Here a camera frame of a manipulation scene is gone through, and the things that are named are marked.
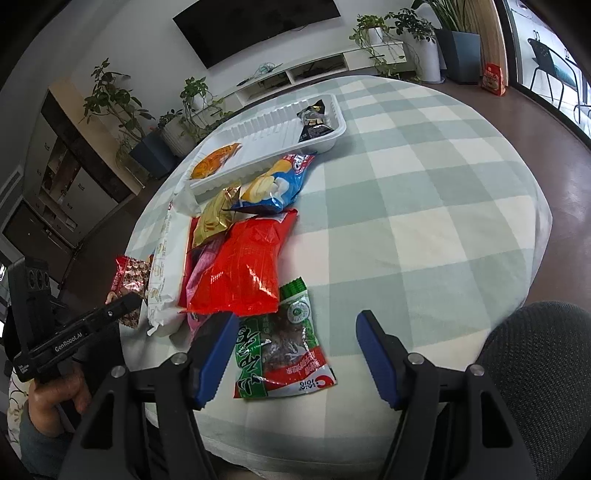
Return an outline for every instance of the green and white checkered tablecloth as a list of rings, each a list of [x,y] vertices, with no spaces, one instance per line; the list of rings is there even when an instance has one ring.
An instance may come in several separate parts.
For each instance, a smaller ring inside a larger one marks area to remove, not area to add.
[[[464,369],[527,296],[551,213],[509,142],[472,108],[426,87],[343,77],[252,108],[334,93],[347,131],[318,156],[280,257],[282,283],[310,287],[316,330],[338,385],[278,400],[232,398],[232,358],[197,422],[205,446],[259,471],[348,475],[379,466],[398,415],[378,395],[355,338],[371,309],[387,333],[436,365]],[[196,149],[140,217],[127,254],[153,252],[172,192]],[[147,338],[122,327],[131,369],[186,350],[188,329]],[[152,417],[155,409],[149,408]]]

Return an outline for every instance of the white snack package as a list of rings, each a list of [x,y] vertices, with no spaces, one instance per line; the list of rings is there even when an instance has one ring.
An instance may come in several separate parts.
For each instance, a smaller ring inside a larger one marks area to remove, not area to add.
[[[187,317],[178,306],[191,219],[201,214],[201,208],[188,187],[174,195],[168,206],[160,240],[154,252],[148,283],[148,335],[168,336],[175,333]]]

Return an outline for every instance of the gray plant pot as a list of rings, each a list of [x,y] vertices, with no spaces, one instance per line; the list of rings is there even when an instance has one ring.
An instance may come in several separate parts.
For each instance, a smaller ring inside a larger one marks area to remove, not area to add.
[[[148,134],[129,152],[129,155],[156,179],[168,175],[178,164],[178,158],[160,138],[158,131]]]
[[[435,30],[447,65],[447,76],[457,83],[480,81],[480,35],[476,33]]]

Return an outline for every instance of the red package on floor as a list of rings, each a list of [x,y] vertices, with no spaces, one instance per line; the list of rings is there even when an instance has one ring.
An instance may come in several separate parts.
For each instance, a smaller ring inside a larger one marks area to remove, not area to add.
[[[494,63],[487,63],[482,75],[482,88],[498,96],[505,94],[505,82],[501,67]]]

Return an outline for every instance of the wooden cabinet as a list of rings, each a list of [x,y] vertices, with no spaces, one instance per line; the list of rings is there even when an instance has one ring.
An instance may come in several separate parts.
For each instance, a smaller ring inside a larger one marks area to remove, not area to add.
[[[25,163],[25,193],[39,192],[56,140],[57,134],[47,123],[47,120],[42,115],[39,115],[33,129],[27,152],[27,162]]]
[[[90,175],[81,168],[68,189],[62,209],[85,234],[90,232],[117,202],[109,197]]]
[[[23,188],[38,220],[71,247],[142,189],[116,161],[119,144],[106,127],[96,118],[80,122],[83,102],[70,81],[51,85],[31,136]]]

